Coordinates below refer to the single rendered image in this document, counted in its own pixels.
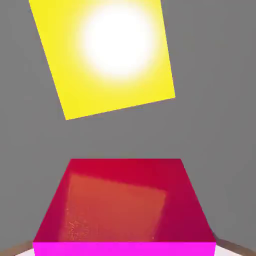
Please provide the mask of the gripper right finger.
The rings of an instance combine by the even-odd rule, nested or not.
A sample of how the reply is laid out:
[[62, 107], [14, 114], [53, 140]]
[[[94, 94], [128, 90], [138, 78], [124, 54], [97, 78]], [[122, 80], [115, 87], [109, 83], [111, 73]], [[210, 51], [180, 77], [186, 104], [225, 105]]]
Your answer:
[[256, 252], [249, 248], [218, 238], [215, 233], [213, 236], [216, 240], [214, 256], [256, 256]]

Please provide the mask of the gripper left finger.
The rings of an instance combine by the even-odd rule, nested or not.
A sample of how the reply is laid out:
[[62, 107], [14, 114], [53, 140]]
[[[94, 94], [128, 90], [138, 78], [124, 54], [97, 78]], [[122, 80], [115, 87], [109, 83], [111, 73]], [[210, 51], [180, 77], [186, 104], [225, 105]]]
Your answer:
[[34, 256], [33, 241], [29, 240], [0, 251], [0, 256]]

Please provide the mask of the large yellow box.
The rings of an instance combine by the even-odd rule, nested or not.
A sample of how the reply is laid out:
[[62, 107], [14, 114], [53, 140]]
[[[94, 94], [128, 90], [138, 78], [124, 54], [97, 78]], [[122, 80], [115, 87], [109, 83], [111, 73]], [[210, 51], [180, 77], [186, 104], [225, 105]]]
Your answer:
[[175, 98], [161, 0], [28, 0], [67, 120]]

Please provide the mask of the small magenta cube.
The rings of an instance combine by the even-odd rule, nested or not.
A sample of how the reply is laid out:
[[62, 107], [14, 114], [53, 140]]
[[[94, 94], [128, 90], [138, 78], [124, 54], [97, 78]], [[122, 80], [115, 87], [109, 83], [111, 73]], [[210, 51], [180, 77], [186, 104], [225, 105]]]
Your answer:
[[214, 256], [184, 165], [73, 158], [33, 240], [35, 256]]

